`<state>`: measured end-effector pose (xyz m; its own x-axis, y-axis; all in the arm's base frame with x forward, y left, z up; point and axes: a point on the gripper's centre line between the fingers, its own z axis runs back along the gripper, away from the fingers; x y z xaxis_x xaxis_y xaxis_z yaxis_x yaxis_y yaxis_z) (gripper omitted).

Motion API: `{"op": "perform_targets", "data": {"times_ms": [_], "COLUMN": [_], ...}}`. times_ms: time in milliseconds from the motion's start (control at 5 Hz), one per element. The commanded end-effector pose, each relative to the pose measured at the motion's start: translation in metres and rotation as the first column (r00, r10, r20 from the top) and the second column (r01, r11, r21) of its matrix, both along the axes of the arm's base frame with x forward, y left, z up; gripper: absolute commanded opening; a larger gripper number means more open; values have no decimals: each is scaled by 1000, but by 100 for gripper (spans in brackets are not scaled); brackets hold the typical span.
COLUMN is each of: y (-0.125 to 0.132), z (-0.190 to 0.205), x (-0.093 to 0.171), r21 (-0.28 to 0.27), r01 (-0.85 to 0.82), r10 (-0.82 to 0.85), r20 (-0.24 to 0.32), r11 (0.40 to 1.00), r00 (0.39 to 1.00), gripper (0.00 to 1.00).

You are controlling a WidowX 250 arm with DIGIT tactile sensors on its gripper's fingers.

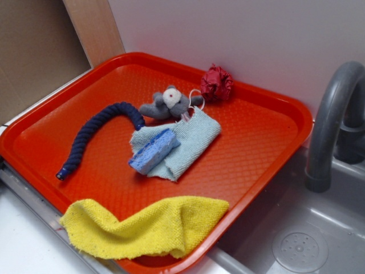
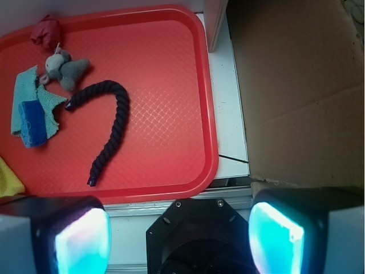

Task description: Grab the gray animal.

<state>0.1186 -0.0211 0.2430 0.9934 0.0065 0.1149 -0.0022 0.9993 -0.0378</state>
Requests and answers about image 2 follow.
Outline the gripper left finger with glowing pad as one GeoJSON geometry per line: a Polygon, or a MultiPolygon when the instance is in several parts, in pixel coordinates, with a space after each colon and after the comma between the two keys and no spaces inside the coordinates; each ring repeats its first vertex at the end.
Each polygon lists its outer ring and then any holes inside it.
{"type": "Polygon", "coordinates": [[[1,198],[1,273],[106,273],[110,251],[96,197],[1,198]]]}

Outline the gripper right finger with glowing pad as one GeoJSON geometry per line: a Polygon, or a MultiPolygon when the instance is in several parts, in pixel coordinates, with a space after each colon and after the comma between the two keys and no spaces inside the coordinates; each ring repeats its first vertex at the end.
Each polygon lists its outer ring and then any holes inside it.
{"type": "Polygon", "coordinates": [[[260,190],[249,244],[258,273],[364,273],[364,190],[260,190]]]}

